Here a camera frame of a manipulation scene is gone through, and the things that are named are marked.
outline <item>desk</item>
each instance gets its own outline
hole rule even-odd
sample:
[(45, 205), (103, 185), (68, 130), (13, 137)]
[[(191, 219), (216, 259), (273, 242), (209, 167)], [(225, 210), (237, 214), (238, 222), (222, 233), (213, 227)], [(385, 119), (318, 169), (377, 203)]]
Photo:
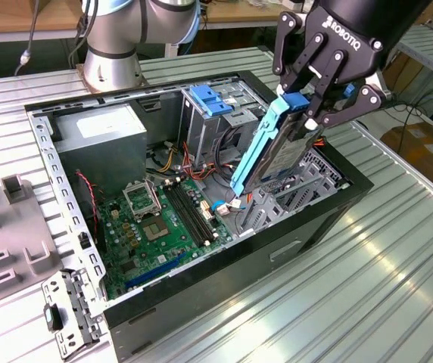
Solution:
[[(77, 0), (51, 0), (40, 11), (33, 38), (73, 38), (81, 14), (82, 8)], [(31, 23), (31, 17), (0, 13), (0, 42), (28, 40)]]
[[(280, 5), (268, 5), (257, 8), (246, 0), (238, 2), (218, 2), (213, 0), (207, 7), (208, 21), (201, 18), (200, 30), (203, 29), (237, 29), (276, 26), (279, 14), (288, 10)], [(176, 57), (178, 45), (166, 44), (164, 57)]]
[[(257, 48), (142, 61), (152, 85), (251, 70), (269, 88), (272, 55)], [(0, 79), (0, 177), (33, 184), (66, 267), (77, 268), (24, 104), (88, 93), (75, 70)], [(324, 241), (128, 362), (433, 362), (433, 185), (356, 123), (329, 142), (375, 187)], [(60, 363), (39, 285), (0, 301), (0, 362)], [(77, 363), (114, 363), (107, 334)]]

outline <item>red cable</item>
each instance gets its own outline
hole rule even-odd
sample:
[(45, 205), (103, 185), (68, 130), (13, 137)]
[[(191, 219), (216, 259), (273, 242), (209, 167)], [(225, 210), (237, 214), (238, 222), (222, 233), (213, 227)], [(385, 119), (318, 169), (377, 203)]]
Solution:
[(78, 175), (82, 180), (87, 184), (87, 188), (89, 188), (90, 197), (92, 198), (92, 213), (94, 214), (94, 237), (97, 234), (97, 209), (95, 208), (95, 197), (94, 197), (94, 190), (92, 189), (92, 185), (90, 184), (89, 180), (81, 173), (81, 172), (75, 172), (76, 175)]

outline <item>metal extrusion profile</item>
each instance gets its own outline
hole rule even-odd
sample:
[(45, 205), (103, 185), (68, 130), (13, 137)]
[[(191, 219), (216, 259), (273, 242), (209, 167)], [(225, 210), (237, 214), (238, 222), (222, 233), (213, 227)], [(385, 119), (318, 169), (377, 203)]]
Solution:
[(397, 49), (433, 71), (433, 29), (425, 25), (412, 26)]

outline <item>aluminum workbench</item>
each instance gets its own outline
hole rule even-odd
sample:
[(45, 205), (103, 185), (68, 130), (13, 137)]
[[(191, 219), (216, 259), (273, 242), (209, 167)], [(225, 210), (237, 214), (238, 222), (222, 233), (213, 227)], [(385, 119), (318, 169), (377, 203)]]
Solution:
[(426, 25), (412, 26), (397, 49), (433, 71), (433, 29)]
[[(142, 62), (151, 84), (252, 70), (270, 88), (272, 56), (257, 48)], [(0, 177), (34, 185), (67, 267), (76, 264), (24, 104), (84, 95), (75, 71), (0, 79)], [(356, 123), (328, 140), (374, 184), (295, 261), (131, 361), (433, 361), (433, 185)], [(0, 301), (0, 362), (58, 362), (38, 285)], [(76, 362), (113, 362), (107, 334)]]

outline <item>metal bracket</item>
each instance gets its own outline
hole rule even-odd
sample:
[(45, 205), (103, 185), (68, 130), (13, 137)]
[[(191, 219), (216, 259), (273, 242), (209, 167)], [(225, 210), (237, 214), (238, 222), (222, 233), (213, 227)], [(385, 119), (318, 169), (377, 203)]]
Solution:
[(364, 85), (352, 106), (334, 113), (322, 113), (316, 121), (322, 122), (326, 128), (337, 126), (379, 109), (385, 100), (385, 93), (374, 89), (371, 85)]
[(57, 309), (62, 328), (55, 332), (55, 340), (61, 358), (66, 361), (87, 347), (98, 343), (101, 329), (98, 317), (91, 317), (83, 293), (86, 270), (60, 270), (42, 284), (45, 306), (45, 319), (48, 329), (53, 330), (53, 312)]
[(346, 63), (347, 52), (338, 50), (334, 53), (334, 56), (329, 60), (328, 66), (326, 67), (324, 74), (322, 75), (317, 87), (314, 90), (314, 96), (311, 99), (310, 105), (306, 110), (309, 117), (316, 115), (324, 102), (324, 98), (328, 91), (334, 84), (336, 76), (341, 71), (342, 67)]

